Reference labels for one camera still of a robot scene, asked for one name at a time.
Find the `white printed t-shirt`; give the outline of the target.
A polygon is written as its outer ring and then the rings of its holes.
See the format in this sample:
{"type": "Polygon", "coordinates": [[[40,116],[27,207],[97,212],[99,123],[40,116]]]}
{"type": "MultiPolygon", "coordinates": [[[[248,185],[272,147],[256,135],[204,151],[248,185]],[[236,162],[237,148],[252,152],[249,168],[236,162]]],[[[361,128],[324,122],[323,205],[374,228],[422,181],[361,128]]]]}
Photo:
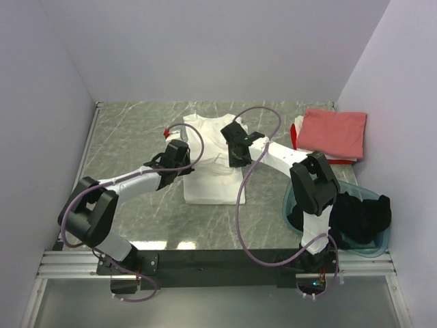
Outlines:
{"type": "Polygon", "coordinates": [[[234,205],[243,179],[242,169],[229,166],[229,153],[221,129],[232,123],[228,113],[219,118],[204,118],[196,113],[183,117],[191,159],[199,159],[194,171],[183,177],[187,204],[234,205]]]}

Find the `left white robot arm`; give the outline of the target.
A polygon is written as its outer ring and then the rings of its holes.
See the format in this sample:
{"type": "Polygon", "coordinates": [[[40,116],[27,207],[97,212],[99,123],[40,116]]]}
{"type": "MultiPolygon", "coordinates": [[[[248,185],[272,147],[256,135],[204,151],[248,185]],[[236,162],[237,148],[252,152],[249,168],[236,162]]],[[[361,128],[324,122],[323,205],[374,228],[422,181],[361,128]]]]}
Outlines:
{"type": "Polygon", "coordinates": [[[112,231],[118,207],[145,193],[159,191],[193,170],[188,144],[175,139],[164,152],[135,171],[106,180],[89,176],[80,179],[58,217],[61,237],[69,232],[82,244],[112,258],[118,273],[132,273],[139,261],[138,250],[112,231]]]}

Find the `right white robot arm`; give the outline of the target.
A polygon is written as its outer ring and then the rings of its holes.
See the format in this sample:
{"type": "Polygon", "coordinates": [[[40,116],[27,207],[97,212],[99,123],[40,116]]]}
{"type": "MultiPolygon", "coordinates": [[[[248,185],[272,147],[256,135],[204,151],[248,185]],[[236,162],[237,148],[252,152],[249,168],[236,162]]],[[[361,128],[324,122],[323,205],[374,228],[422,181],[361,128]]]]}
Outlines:
{"type": "Polygon", "coordinates": [[[280,267],[300,258],[303,270],[316,272],[324,264],[328,251],[329,217],[340,192],[339,182],[325,155],[321,152],[307,153],[287,148],[259,132],[249,135],[236,121],[222,128],[221,134],[228,146],[229,166],[251,166],[238,189],[235,209],[236,231],[245,254],[265,267],[280,267]],[[247,179],[260,163],[291,179],[296,203],[303,212],[301,248],[281,262],[269,263],[256,258],[244,244],[240,231],[240,198],[247,179]]]}

